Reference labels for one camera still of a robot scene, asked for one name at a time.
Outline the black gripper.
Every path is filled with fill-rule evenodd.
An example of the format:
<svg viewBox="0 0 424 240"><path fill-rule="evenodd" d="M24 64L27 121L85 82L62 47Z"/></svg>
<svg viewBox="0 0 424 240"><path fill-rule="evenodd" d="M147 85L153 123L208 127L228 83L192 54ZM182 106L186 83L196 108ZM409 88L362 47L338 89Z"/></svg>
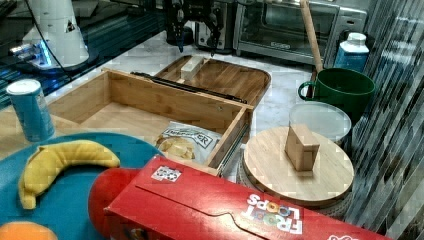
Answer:
<svg viewBox="0 0 424 240"><path fill-rule="evenodd" d="M214 0L164 0L166 29L175 32L180 52L184 51L184 25L187 21L204 23L211 30L211 55L214 56L222 28L221 8Z"/></svg>

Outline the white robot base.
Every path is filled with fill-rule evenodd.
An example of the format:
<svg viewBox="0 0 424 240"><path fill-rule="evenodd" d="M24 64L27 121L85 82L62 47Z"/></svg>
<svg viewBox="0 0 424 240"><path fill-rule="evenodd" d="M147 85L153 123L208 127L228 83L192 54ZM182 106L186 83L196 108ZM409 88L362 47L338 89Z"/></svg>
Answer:
<svg viewBox="0 0 424 240"><path fill-rule="evenodd" d="M89 59L71 0L24 0L33 28L22 44L10 49L13 56L40 70L72 68Z"/></svg>

